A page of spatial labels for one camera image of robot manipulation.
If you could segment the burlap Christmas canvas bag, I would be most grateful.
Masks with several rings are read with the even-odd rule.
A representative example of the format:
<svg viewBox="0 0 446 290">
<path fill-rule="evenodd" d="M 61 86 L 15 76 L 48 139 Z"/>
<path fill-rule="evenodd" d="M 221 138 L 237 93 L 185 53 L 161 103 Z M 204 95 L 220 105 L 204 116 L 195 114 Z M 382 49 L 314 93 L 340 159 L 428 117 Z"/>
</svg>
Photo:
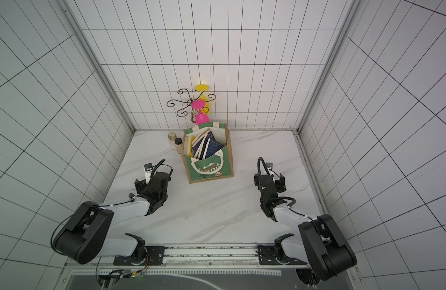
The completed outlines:
<svg viewBox="0 0 446 290">
<path fill-rule="evenodd" d="M 230 131 L 224 123 L 207 122 L 186 129 L 183 135 L 183 145 L 185 136 L 190 135 L 195 138 L 206 128 L 211 130 L 217 142 L 224 145 L 224 147 L 211 157 L 205 159 L 196 159 L 193 156 L 181 155 L 188 180 L 191 184 L 234 176 Z"/>
</svg>

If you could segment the blue book with label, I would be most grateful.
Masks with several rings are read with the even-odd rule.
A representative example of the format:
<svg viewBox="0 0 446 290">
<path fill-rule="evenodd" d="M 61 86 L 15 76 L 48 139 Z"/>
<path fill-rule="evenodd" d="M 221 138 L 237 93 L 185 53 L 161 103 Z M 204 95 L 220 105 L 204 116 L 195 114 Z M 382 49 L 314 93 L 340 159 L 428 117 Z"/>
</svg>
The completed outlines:
<svg viewBox="0 0 446 290">
<path fill-rule="evenodd" d="M 221 150 L 224 147 L 224 145 L 221 145 L 217 142 L 215 136 L 212 132 L 208 133 L 208 146 L 206 151 L 206 158 L 211 157 L 215 153 L 217 153 L 219 150 Z"/>
</svg>

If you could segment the dark blue portrait book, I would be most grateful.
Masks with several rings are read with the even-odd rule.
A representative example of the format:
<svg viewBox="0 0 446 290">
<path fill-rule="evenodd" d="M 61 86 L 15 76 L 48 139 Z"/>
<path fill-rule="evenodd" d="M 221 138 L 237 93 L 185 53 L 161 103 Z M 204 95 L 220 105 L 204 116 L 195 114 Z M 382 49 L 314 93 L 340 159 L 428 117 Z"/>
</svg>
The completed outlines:
<svg viewBox="0 0 446 290">
<path fill-rule="evenodd" d="M 193 149 L 193 157 L 196 158 L 196 159 L 199 158 L 200 151 L 201 151 L 201 142 L 203 141 L 203 139 L 204 138 L 202 138 L 200 140 L 200 142 L 196 146 L 192 147 L 192 149 Z"/>
</svg>

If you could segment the dark bottom book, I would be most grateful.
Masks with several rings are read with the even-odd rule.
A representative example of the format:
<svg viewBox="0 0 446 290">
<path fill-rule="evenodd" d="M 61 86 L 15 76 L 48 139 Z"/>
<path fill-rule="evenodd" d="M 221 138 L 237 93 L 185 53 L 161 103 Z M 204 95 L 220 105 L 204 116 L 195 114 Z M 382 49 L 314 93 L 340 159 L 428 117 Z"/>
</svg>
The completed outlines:
<svg viewBox="0 0 446 290">
<path fill-rule="evenodd" d="M 204 138 L 211 130 L 206 128 L 204 131 L 200 132 L 192 141 L 192 146 L 196 146 L 202 138 Z"/>
</svg>

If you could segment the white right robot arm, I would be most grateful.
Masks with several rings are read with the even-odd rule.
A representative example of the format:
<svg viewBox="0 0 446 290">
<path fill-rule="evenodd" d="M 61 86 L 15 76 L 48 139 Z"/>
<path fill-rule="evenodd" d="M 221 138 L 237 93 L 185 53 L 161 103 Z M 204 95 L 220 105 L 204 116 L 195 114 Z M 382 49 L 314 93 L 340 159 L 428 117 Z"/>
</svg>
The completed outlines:
<svg viewBox="0 0 446 290">
<path fill-rule="evenodd" d="M 351 246 L 333 217 L 311 216 L 295 211 L 296 200 L 282 196 L 285 177 L 273 171 L 272 164 L 258 159 L 254 185 L 260 191 L 260 207 L 266 217 L 290 228 L 271 245 L 258 245 L 260 265 L 295 266 L 299 280 L 316 287 L 357 265 Z"/>
</svg>

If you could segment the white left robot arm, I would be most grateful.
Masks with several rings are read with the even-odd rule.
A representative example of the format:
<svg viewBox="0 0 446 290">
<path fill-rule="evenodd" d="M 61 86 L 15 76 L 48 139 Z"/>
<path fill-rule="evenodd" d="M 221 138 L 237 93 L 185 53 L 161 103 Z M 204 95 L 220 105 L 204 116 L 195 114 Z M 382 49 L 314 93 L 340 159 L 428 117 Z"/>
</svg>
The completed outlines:
<svg viewBox="0 0 446 290">
<path fill-rule="evenodd" d="M 109 205 L 82 203 L 53 232 L 52 249 L 81 265 L 111 256 L 132 265 L 145 263 L 148 252 L 144 239 L 115 226 L 152 215 L 164 205 L 172 172 L 159 171 L 163 165 L 163 159 L 155 165 L 145 164 L 144 180 L 135 180 L 136 192 L 129 195 L 128 201 Z"/>
</svg>

